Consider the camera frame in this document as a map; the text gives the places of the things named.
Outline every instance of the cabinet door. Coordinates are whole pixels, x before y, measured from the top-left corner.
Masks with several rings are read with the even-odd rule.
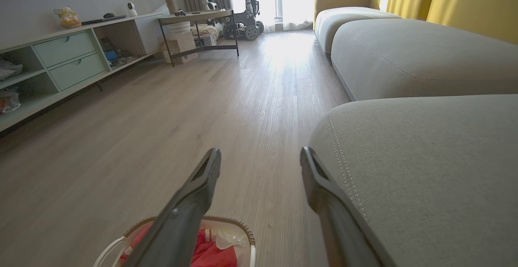
[[[161,15],[148,16],[139,19],[135,19],[135,25],[137,26],[138,35],[144,53],[153,53],[161,48],[161,43],[157,37],[163,37],[160,30],[160,24],[157,17]]]

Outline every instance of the figurine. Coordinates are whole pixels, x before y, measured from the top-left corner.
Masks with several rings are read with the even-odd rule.
[[[61,18],[62,27],[75,28],[81,26],[81,21],[79,21],[79,18],[77,18],[77,14],[75,14],[72,9],[70,9],[70,6],[63,7],[61,10],[56,9],[55,12]]]

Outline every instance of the light green cabinet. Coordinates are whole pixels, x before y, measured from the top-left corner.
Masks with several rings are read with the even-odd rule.
[[[60,90],[65,90],[102,72],[104,67],[96,53],[49,71]]]
[[[34,48],[47,68],[96,50],[87,32],[35,44]]]

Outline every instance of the black metal table frame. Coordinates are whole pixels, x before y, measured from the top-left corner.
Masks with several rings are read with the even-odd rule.
[[[234,27],[235,27],[236,26],[236,19],[234,17],[234,11],[233,10],[232,10],[232,23],[234,24]],[[202,45],[202,41],[200,40],[200,31],[198,29],[198,22],[194,21],[194,24],[196,24],[196,32],[198,33],[198,42],[200,43],[200,47],[196,48],[196,49],[191,49],[191,50],[184,51],[183,53],[175,53],[174,55],[171,55],[171,51],[169,50],[169,45],[167,44],[167,38],[165,37],[165,33],[163,32],[163,26],[164,25],[169,25],[169,24],[161,24],[159,22],[160,30],[162,31],[163,40],[165,41],[165,46],[167,47],[167,53],[169,54],[172,66],[174,66],[173,60],[174,59],[178,59],[178,57],[183,57],[185,55],[190,55],[191,53],[198,53],[200,51],[205,51],[205,50],[236,49],[237,56],[239,57],[239,48],[237,47],[237,28],[234,29],[234,40],[236,42],[235,45],[228,45],[228,46],[203,46]]]

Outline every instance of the drawer handle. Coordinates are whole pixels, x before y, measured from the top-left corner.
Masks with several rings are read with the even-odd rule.
[[[60,38],[61,42],[68,42],[70,40],[70,35],[67,37]]]
[[[79,59],[79,60],[74,61],[74,62],[72,62],[72,63],[70,63],[70,64],[71,64],[71,65],[74,65],[74,66],[79,66],[79,64],[81,64],[81,61],[82,61],[82,60],[83,60],[83,59]]]

